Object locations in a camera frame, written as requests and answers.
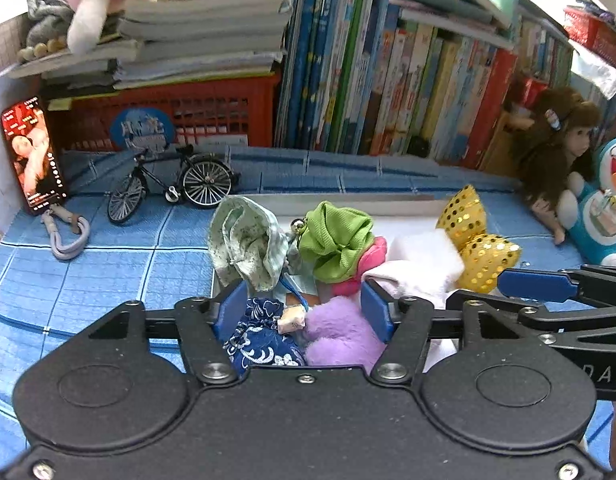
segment doll hair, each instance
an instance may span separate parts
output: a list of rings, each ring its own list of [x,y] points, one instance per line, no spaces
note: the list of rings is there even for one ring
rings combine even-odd
[[[568,87],[544,90],[531,111],[534,123],[514,135],[511,156],[526,199],[533,203],[543,197],[554,208],[571,171],[581,173],[585,180],[593,177],[590,149],[569,165],[563,147],[566,133],[597,126],[601,113],[597,105]]]

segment yellow bow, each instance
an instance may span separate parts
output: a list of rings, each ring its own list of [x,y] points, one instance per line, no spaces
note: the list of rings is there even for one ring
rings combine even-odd
[[[487,294],[504,269],[519,260],[521,248],[499,235],[486,234],[486,212],[474,187],[454,195],[437,221],[459,251],[466,267],[457,286]]]

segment bicycle rear wheel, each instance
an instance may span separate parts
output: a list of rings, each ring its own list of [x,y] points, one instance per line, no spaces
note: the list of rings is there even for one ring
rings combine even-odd
[[[108,200],[108,220],[120,225],[136,212],[146,195],[148,183],[142,174],[126,176],[112,191]]]
[[[219,162],[204,160],[185,170],[182,179],[185,197],[202,209],[219,205],[232,189],[230,173]]]

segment red basket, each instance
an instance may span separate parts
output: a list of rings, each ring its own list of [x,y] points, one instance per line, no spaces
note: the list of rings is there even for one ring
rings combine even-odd
[[[110,127],[128,108],[163,111],[175,127],[175,142],[197,144],[213,135],[247,135],[249,146],[272,146],[273,97],[278,74],[160,85],[110,96],[75,99],[67,111],[48,112],[56,148],[117,151]]]
[[[563,27],[570,39],[585,46],[616,68],[616,32],[592,14],[566,7]]]

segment light green scrunchie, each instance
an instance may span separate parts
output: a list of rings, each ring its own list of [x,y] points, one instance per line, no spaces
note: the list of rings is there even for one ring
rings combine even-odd
[[[313,275],[324,283],[339,283],[357,272],[363,253],[373,244],[373,219],[351,207],[321,202],[306,215],[299,253],[314,262]]]

